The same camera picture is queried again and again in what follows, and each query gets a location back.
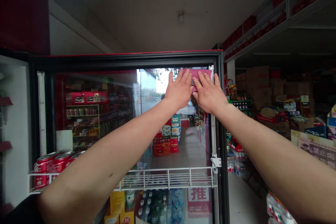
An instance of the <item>pink cloth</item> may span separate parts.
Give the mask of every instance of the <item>pink cloth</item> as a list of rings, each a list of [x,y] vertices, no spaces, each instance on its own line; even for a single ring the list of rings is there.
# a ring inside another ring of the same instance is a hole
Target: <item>pink cloth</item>
[[[202,74],[207,73],[211,78],[211,70],[206,69],[190,69],[191,78],[196,77],[199,80],[198,72],[201,71]],[[193,86],[192,91],[197,92],[196,86],[194,85],[193,80],[191,79],[191,85]]]

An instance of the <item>refrigerator door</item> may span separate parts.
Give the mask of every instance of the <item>refrigerator door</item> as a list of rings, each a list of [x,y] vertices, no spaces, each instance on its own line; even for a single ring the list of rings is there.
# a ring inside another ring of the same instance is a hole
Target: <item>refrigerator door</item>
[[[85,151],[154,107],[165,95],[170,70],[177,74],[180,68],[208,69],[212,77],[220,76],[223,88],[220,50],[49,56],[34,58],[34,64],[44,74],[46,139],[41,144],[48,153]],[[151,192],[155,197],[149,215],[160,214],[166,195],[172,222],[227,223],[224,137],[218,120],[191,99],[163,125],[114,191],[134,198],[125,208],[138,214],[140,208],[146,213],[141,197]],[[35,192],[32,184],[31,193]]]

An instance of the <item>floor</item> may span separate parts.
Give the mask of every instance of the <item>floor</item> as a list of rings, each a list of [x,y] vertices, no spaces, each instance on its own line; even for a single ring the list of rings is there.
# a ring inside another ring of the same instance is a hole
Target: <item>floor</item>
[[[267,223],[266,200],[261,200],[245,181],[229,173],[230,223]]]

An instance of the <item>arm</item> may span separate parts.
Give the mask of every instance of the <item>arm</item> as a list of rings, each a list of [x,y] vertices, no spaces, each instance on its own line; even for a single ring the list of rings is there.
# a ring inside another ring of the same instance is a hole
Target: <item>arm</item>
[[[169,83],[165,98],[154,108],[89,148],[42,193],[39,209],[46,223],[92,223],[107,198],[145,152],[159,129],[191,96],[189,69]]]
[[[217,75],[215,84],[206,74],[199,73],[199,79],[203,86],[195,78],[198,93],[193,93],[198,104],[239,141],[294,218],[304,223],[334,223],[336,171],[229,104]]]

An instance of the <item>street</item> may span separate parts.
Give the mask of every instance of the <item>street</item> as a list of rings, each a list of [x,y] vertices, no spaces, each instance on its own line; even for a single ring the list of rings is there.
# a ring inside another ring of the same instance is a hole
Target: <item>street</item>
[[[145,113],[147,110],[150,110],[151,108],[153,108],[156,104],[158,104],[160,102],[156,101],[156,100],[149,100],[149,101],[143,101],[142,103],[138,103],[138,113]],[[182,109],[180,109],[179,111],[177,111],[176,114],[195,114],[196,110],[194,106],[186,106]]]

